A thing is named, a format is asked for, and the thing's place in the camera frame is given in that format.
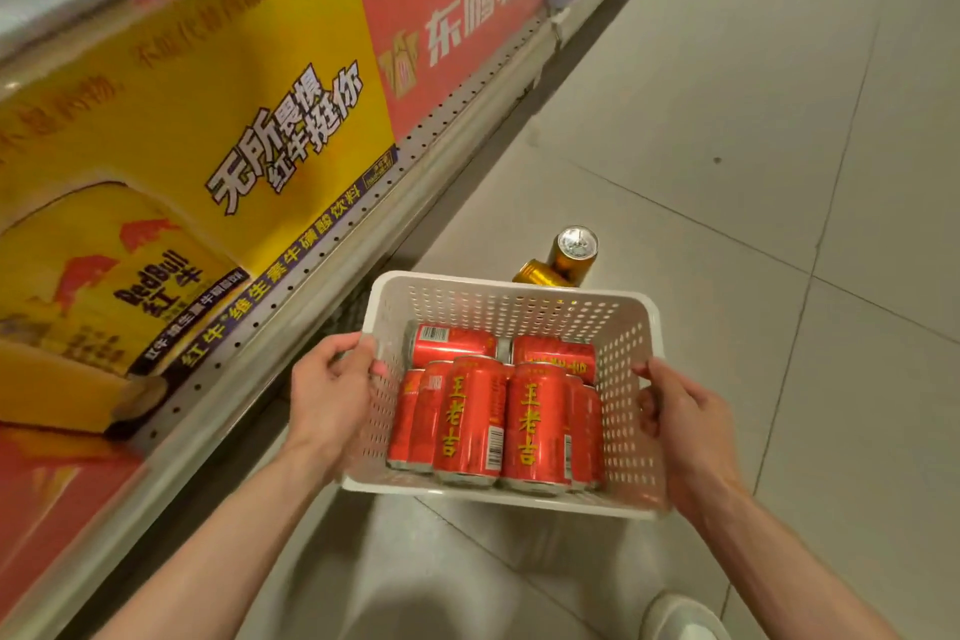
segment tiled floor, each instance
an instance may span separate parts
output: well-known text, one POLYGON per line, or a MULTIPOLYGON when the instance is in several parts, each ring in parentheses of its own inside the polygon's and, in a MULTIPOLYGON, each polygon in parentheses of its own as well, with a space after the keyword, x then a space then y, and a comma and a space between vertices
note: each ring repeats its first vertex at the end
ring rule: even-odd
MULTIPOLYGON (((960 0, 630 0, 416 266, 507 279, 595 229, 587 285, 654 299, 759 498, 923 640, 960 587, 958 29, 960 0)), ((341 495, 291 577, 290 640, 633 640, 665 587, 762 638, 677 516, 341 495)))

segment white sneaker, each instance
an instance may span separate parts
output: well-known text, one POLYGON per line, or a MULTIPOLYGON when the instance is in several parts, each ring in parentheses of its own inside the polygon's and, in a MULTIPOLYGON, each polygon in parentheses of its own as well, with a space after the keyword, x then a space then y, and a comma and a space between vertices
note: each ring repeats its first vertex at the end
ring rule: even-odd
POLYGON ((698 601, 663 592, 650 603, 639 640, 731 640, 714 613, 698 601))

